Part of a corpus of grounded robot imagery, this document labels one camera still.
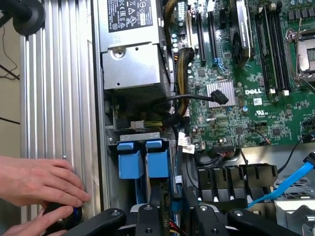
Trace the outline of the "person's right hand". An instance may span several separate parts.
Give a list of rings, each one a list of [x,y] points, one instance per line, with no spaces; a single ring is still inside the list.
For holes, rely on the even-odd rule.
[[[16,225],[7,230],[4,236],[39,236],[48,227],[73,213],[73,207],[63,206],[47,214],[37,216],[34,220]]]

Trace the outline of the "person's left hand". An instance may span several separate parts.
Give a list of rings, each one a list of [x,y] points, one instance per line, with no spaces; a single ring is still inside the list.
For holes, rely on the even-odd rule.
[[[18,207],[49,202],[80,207],[90,200],[66,160],[5,156],[0,158],[0,198]]]

